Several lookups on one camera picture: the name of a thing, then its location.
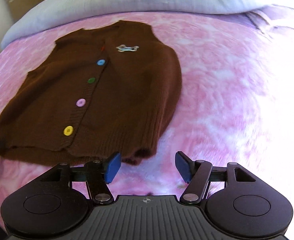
pink bedspread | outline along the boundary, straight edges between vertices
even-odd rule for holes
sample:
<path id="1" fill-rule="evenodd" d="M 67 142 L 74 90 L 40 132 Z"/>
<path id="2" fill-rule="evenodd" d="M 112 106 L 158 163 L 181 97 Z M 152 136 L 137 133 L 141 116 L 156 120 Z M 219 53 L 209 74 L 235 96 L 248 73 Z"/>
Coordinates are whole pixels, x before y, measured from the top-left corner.
<path id="1" fill-rule="evenodd" d="M 27 72 L 47 58 L 57 38 L 120 19 L 152 25 L 155 35 L 176 51 L 183 90 L 157 155 L 138 167 L 122 164 L 109 185 L 113 195 L 152 192 L 180 197 L 187 185 L 175 169 L 174 158 L 183 151 L 214 166 L 240 163 L 294 207 L 294 46 L 290 34 L 267 38 L 244 15 L 121 13 L 15 41 L 0 54 L 0 113 Z M 0 158 L 0 206 L 5 197 L 47 169 Z M 85 192 L 82 183 L 76 188 Z M 294 239 L 294 218 L 287 237 Z"/>

circular pad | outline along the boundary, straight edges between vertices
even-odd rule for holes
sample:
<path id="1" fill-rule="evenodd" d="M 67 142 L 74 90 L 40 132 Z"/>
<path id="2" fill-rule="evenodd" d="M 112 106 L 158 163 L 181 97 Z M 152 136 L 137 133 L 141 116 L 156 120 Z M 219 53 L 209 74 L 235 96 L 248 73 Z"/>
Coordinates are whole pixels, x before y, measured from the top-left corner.
<path id="1" fill-rule="evenodd" d="M 258 217 L 270 210 L 269 202 L 259 196 L 245 195 L 234 200 L 234 208 L 241 214 L 251 217 Z"/>
<path id="2" fill-rule="evenodd" d="M 57 210 L 60 205 L 60 198 L 49 194 L 32 196 L 24 203 L 25 209 L 33 214 L 48 214 Z"/>

metal pivot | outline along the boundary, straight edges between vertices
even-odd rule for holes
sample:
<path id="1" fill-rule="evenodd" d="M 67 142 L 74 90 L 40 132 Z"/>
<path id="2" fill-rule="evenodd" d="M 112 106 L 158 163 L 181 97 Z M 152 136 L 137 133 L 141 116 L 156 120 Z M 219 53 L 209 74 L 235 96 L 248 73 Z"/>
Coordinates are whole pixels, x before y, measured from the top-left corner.
<path id="1" fill-rule="evenodd" d="M 185 204 L 199 203 L 207 192 L 213 165 L 203 160 L 193 162 L 181 151 L 176 153 L 175 165 L 184 181 L 189 184 L 180 197 L 180 202 Z"/>
<path id="2" fill-rule="evenodd" d="M 121 165 L 121 154 L 114 153 L 106 161 L 86 163 L 87 190 L 90 199 L 96 204 L 110 204 L 114 201 L 106 184 L 113 181 Z"/>

